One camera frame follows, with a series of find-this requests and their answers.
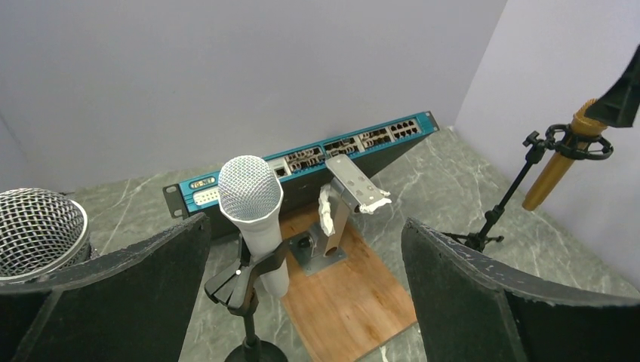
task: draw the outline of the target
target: gray marble floor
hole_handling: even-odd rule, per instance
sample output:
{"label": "gray marble floor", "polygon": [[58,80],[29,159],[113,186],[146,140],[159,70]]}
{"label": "gray marble floor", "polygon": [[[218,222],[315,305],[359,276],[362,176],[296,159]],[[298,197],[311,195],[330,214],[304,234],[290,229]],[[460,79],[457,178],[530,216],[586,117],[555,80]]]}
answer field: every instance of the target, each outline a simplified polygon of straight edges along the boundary
{"label": "gray marble floor", "polygon": [[[109,253],[176,222],[167,212],[162,186],[219,169],[221,165],[80,189],[73,197],[88,212],[94,246],[101,253]],[[462,234],[477,231],[482,227],[484,211],[500,200],[510,182],[450,130],[433,134],[376,175],[373,181],[391,192],[393,203],[374,215],[353,216],[352,222],[407,290],[399,243],[405,218],[416,217],[442,231]],[[621,296],[640,296],[544,212],[524,211],[519,206],[522,199],[521,193],[515,194],[492,231],[492,234],[504,235],[505,241],[488,245],[485,254],[560,284]],[[235,248],[234,241],[216,243],[211,248],[205,278],[228,265],[235,258]],[[258,293],[260,306],[255,316],[258,335],[276,343],[292,361],[309,360],[281,303],[260,286]],[[222,361],[240,343],[243,332],[242,320],[211,303],[201,289],[180,360]],[[363,360],[426,360],[420,329],[412,326]]]}

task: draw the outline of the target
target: blue front panel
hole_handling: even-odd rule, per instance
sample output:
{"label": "blue front panel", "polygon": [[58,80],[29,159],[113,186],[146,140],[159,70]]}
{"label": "blue front panel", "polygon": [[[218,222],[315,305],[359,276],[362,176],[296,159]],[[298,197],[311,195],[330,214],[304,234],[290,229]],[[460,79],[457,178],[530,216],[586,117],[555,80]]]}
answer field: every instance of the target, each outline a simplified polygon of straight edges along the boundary
{"label": "blue front panel", "polygon": [[[394,121],[388,121],[382,124],[377,124],[375,126],[372,127],[367,127],[361,130],[357,130],[351,133],[345,133],[341,136],[338,137],[332,137],[332,138],[328,138],[326,140],[322,140],[316,143],[311,143],[309,145],[306,146],[301,146],[301,147],[297,147],[295,149],[290,149],[288,151],[285,152],[280,152],[280,153],[276,153],[275,155],[270,155],[264,158],[265,161],[270,161],[270,160],[274,160],[277,158],[281,158],[284,157],[286,155],[290,155],[291,153],[294,152],[298,152],[298,151],[303,151],[303,150],[307,150],[307,149],[311,149],[313,147],[319,147],[320,150],[322,151],[322,154],[324,155],[325,158],[328,158],[329,155],[327,154],[327,151],[325,149],[325,145],[327,145],[328,143],[332,143],[335,141],[339,141],[339,140],[343,140],[345,138],[349,138],[349,137],[357,137],[358,135],[361,135],[363,133],[366,132],[371,132],[371,131],[375,131],[375,130],[379,130],[380,128],[383,127],[391,127],[395,124],[398,123],[402,123],[405,121],[410,121],[410,120],[416,120],[417,124],[419,125],[419,131],[416,133],[412,133],[406,136],[402,136],[402,138],[399,139],[395,139],[392,141],[389,141],[387,143],[383,143],[380,144],[378,146],[371,146],[369,148],[367,148],[364,151],[360,151],[360,152],[355,152],[352,154],[349,154],[349,157],[351,159],[356,159],[359,158],[363,155],[367,155],[370,154],[372,152],[376,152],[380,149],[385,149],[387,147],[390,146],[394,146],[397,145],[398,143],[404,143],[407,142],[409,140],[412,140],[414,138],[417,137],[422,137],[424,135],[428,135],[431,134],[433,132],[436,132],[438,130],[437,125],[435,120],[433,119],[433,117],[431,116],[430,112],[421,112],[421,113],[417,113],[415,115],[409,115],[407,117],[403,117],[403,118],[399,118],[396,119]],[[291,175],[289,176],[283,176],[280,177],[280,182],[283,183],[284,181],[287,181],[289,179],[293,179],[295,177],[300,177],[302,175],[306,175],[308,173],[314,173],[318,170],[322,170],[325,169],[325,163],[322,161],[314,166],[309,166],[309,167],[305,167],[302,170],[297,170],[294,171]],[[194,177],[192,179],[187,179],[185,181],[182,181],[179,185],[180,185],[180,191],[182,192],[183,195],[183,199],[184,199],[184,203],[186,205],[187,210],[189,211],[189,213],[195,213],[199,210],[202,209],[206,209],[209,208],[211,206],[214,206],[216,204],[218,204],[218,201],[211,201],[208,202],[206,204],[200,204],[200,205],[196,205],[194,200],[193,200],[193,194],[195,192],[201,191],[201,190],[205,190],[208,189],[210,187],[213,186],[217,186],[217,180],[218,180],[218,174],[220,173],[220,171],[214,171],[211,173],[206,173],[204,175],[198,176],[198,177]]]}

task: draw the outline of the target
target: microphone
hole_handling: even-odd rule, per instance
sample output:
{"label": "microphone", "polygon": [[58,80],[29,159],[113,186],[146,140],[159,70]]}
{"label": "microphone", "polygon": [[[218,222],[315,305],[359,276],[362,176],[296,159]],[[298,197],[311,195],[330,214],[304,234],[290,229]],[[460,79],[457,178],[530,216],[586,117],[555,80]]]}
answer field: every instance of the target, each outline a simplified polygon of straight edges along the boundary
{"label": "microphone", "polygon": [[[282,243],[278,215],[284,193],[266,161],[249,155],[228,161],[220,169],[218,190],[220,212],[240,229],[253,260]],[[289,289],[287,260],[260,279],[267,292],[282,298]]]}
{"label": "microphone", "polygon": [[[606,124],[585,116],[585,111],[595,102],[595,99],[589,100],[574,114],[574,119],[569,125],[571,132],[567,132],[567,136],[565,140],[563,140],[564,144],[569,144],[572,141],[572,133],[578,136],[597,137],[607,128]],[[586,142],[579,142],[577,144],[577,148],[581,150],[588,147],[589,143]],[[567,173],[574,161],[574,159],[567,158],[556,151],[536,179],[536,182],[529,189],[525,201],[522,202],[522,207],[525,210],[533,211],[536,207],[540,206],[560,179]]]}
{"label": "microphone", "polygon": [[97,256],[77,202],[43,189],[0,193],[0,284],[31,281]]}

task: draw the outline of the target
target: black tripod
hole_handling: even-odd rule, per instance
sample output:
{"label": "black tripod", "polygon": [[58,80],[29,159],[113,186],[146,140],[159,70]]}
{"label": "black tripod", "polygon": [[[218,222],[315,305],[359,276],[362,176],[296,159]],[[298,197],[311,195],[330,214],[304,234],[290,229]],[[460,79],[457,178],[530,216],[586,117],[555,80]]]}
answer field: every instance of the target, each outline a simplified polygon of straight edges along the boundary
{"label": "black tripod", "polygon": [[280,348],[256,336],[254,313],[258,297],[254,283],[259,276],[280,268],[288,251],[288,244],[280,243],[270,254],[251,262],[247,244],[240,236],[237,260],[205,283],[209,299],[226,306],[231,314],[241,316],[245,322],[245,340],[231,351],[225,362],[287,361]]}
{"label": "black tripod", "polygon": [[[565,136],[561,141],[555,140],[555,135],[557,133],[564,132]],[[496,222],[500,219],[502,214],[504,213],[504,207],[506,203],[509,202],[513,193],[522,180],[527,176],[527,173],[533,167],[533,165],[537,164],[542,160],[544,156],[544,152],[547,149],[556,150],[561,155],[566,158],[572,158],[574,160],[604,160],[611,156],[611,153],[614,151],[614,148],[611,144],[602,136],[597,137],[585,137],[579,134],[573,133],[571,131],[571,127],[568,124],[554,124],[553,126],[547,128],[545,132],[545,139],[539,139],[538,136],[540,134],[536,131],[531,132],[527,139],[522,143],[525,147],[531,146],[527,155],[525,156],[526,163],[518,176],[513,180],[513,183],[509,187],[509,190],[506,191],[506,194],[502,197],[502,201],[492,210],[489,210],[485,213],[485,225],[482,226],[480,232],[472,232],[467,235],[461,234],[452,234],[450,232],[443,232],[442,234],[447,235],[449,238],[454,239],[458,243],[464,244],[467,247],[472,248],[473,250],[477,250],[482,252],[488,243],[491,241],[501,242],[504,240],[503,236],[497,237],[488,237],[489,231],[491,228],[496,225]],[[578,145],[587,144],[586,147],[579,147]],[[602,145],[602,149],[596,151],[589,151],[589,146],[591,143],[599,143]]]}

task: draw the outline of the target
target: ethernet port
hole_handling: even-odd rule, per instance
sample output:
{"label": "ethernet port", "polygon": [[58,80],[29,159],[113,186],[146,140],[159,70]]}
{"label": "ethernet port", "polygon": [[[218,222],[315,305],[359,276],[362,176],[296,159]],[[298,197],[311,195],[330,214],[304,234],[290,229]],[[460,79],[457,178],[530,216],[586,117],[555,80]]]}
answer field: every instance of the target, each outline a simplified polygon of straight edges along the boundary
{"label": "ethernet port", "polygon": [[283,177],[287,176],[287,171],[284,167],[279,167],[275,169],[275,174],[278,175],[278,177]]}

